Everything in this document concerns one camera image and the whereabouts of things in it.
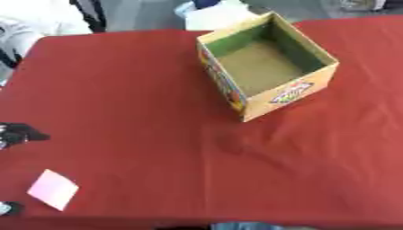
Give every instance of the black object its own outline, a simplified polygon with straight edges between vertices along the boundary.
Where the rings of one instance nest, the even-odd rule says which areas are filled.
[[[0,149],[27,141],[49,140],[50,136],[23,123],[0,122]]]
[[[9,68],[17,68],[18,64],[20,64],[22,57],[17,54],[15,49],[13,49],[15,60],[12,60],[8,55],[4,52],[4,50],[0,49],[0,61],[3,62]]]
[[[84,20],[90,25],[91,31],[106,32],[106,17],[101,2],[99,0],[90,0],[90,3],[92,4],[97,14],[98,20],[96,20],[90,13],[87,13],[78,2],[78,0],[70,0],[70,3],[75,5],[78,11],[81,12],[81,14],[84,16]]]
[[[193,2],[197,9],[202,9],[216,5],[220,0],[193,0]]]
[[[383,9],[403,8],[403,0],[386,0]]]
[[[18,216],[23,209],[24,205],[18,202],[0,202],[0,217]]]

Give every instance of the white cloth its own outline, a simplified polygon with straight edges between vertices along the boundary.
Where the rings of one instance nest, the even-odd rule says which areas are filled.
[[[257,17],[239,0],[223,0],[219,4],[184,14],[186,30],[214,31],[227,28],[246,19]]]
[[[0,49],[25,56],[45,36],[91,33],[83,15],[68,0],[0,0]],[[0,84],[12,70],[0,62]]]

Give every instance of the printed logo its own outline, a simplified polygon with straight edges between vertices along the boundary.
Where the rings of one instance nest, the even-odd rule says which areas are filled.
[[[300,95],[308,90],[313,83],[296,83],[291,88],[284,90],[280,95],[274,97],[270,103],[288,103],[296,100]]]

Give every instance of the box wall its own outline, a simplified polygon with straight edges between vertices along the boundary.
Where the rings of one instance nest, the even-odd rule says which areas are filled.
[[[232,109],[237,111],[241,119],[243,119],[247,106],[246,96],[241,92],[228,73],[218,63],[217,59],[202,43],[198,43],[197,49],[199,52],[199,59],[206,68],[209,76],[224,95]]]
[[[248,98],[243,121],[249,121],[326,88],[337,66],[338,63],[323,67],[287,84]]]

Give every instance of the box bottom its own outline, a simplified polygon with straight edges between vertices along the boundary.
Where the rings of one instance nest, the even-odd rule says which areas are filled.
[[[253,40],[218,60],[247,97],[303,75],[302,70],[269,40]]]

